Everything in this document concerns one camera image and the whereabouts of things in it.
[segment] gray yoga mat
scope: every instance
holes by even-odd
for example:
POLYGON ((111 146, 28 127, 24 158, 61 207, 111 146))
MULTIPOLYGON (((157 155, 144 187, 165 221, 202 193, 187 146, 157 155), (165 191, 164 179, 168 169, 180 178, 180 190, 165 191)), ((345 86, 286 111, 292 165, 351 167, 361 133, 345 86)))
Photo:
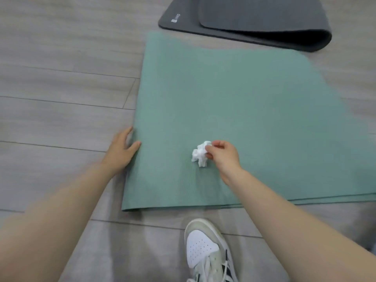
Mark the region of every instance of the gray yoga mat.
POLYGON ((143 144, 123 210, 239 206, 213 162, 191 162, 198 144, 215 139, 232 142, 243 168, 293 203, 375 197, 366 127, 292 50, 210 50, 150 33, 134 127, 143 144))
POLYGON ((319 0, 173 0, 161 28, 314 52, 332 38, 319 0))

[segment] white tissue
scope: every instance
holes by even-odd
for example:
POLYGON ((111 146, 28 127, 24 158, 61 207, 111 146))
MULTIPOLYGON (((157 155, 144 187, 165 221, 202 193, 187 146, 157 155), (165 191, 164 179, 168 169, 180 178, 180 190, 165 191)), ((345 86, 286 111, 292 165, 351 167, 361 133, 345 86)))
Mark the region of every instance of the white tissue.
POLYGON ((197 146, 197 149, 194 149, 192 152, 192 162, 199 161, 199 167, 206 167, 206 161, 208 158, 205 156, 207 151, 205 150, 206 146, 210 146, 211 141, 204 141, 203 144, 197 146))

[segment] wooden floor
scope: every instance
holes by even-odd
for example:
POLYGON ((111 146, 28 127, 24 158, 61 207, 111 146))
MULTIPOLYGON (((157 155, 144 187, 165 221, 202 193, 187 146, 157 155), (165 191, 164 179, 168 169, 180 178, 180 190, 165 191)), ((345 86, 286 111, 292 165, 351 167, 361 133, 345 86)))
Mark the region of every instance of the wooden floor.
MULTIPOLYGON (((132 124, 145 36, 171 1, 0 0, 0 219, 100 159, 132 124)), ((306 55, 376 141, 376 0, 322 3, 333 40, 306 55)), ((183 229, 196 217, 225 234, 240 281, 289 280, 243 209, 123 213, 123 181, 106 188, 61 281, 185 281, 183 229)), ((376 203, 302 208, 364 246, 375 237, 376 203)))

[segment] hand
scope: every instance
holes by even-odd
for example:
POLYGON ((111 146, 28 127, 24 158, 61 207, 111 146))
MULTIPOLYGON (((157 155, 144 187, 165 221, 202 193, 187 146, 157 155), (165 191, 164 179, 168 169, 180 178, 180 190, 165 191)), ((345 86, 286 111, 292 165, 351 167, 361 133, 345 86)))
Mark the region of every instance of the hand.
POLYGON ((223 182, 230 185, 229 177, 242 170, 236 148, 227 141, 213 141, 212 146, 206 146, 205 149, 208 152, 206 157, 215 162, 223 182))
POLYGON ((114 139, 101 162, 108 166, 114 174, 120 172, 129 164, 130 160, 141 146, 141 142, 136 141, 128 149, 125 148, 125 141, 132 130, 133 127, 130 127, 114 136, 114 139))

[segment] white sneaker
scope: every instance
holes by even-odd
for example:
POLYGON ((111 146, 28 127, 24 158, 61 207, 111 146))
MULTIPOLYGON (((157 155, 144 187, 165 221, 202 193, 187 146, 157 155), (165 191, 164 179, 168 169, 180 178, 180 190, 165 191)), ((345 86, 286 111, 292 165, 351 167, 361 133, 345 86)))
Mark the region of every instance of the white sneaker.
POLYGON ((229 246, 212 223, 205 219, 191 221, 184 241, 194 277, 187 282, 238 282, 229 246))

